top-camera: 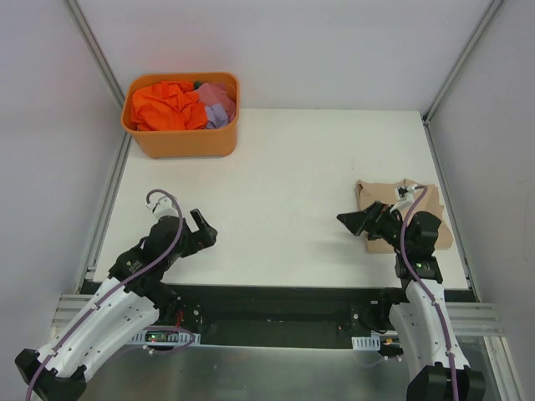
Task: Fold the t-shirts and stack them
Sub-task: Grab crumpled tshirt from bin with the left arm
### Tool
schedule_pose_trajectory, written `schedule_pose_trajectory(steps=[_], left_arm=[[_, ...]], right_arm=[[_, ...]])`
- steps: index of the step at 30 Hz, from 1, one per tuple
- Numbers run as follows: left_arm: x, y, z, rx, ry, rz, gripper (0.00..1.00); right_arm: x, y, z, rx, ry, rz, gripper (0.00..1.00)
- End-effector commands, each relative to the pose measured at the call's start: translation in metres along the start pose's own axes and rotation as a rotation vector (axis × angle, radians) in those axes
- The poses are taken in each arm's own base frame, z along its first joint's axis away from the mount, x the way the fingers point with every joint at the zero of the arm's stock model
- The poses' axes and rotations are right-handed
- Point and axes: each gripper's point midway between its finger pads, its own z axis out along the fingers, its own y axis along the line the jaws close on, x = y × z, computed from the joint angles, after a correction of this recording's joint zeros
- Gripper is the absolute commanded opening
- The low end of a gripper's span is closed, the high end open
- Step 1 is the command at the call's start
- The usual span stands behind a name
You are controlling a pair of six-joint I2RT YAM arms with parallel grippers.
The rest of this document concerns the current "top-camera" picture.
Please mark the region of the orange t shirt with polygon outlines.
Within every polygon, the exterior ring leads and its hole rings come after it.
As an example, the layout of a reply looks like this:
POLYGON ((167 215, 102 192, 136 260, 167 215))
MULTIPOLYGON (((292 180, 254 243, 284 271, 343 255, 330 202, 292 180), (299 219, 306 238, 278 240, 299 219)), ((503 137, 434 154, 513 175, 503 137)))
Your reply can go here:
POLYGON ((205 104, 191 81, 160 81, 137 89, 130 116, 140 131, 195 130, 207 124, 205 104))

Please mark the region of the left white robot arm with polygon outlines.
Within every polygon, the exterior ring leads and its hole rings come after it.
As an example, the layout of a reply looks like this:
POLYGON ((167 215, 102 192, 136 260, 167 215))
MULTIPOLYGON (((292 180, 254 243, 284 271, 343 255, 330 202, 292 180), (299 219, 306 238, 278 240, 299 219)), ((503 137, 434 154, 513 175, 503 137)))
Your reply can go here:
POLYGON ((117 257, 95 294, 55 338, 18 354, 27 399, 77 400, 104 362, 138 332, 154 323, 181 332, 184 309, 162 278, 177 260, 217 242, 217 230, 199 210, 191 217, 195 231, 180 213, 160 216, 147 236, 117 257))

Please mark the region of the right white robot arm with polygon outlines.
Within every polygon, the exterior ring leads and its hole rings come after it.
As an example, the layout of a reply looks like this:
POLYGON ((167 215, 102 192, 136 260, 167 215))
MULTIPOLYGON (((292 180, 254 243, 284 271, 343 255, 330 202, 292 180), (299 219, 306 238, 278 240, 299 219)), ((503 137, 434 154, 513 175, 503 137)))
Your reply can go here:
POLYGON ((362 211, 341 213, 337 219, 353 235, 381 239, 395 251, 395 274, 405 298, 379 305, 376 319, 398 334, 410 372, 407 399, 482 400, 486 380, 471 368, 446 310, 443 278, 434 256, 441 219, 414 210, 402 217, 379 201, 362 211))

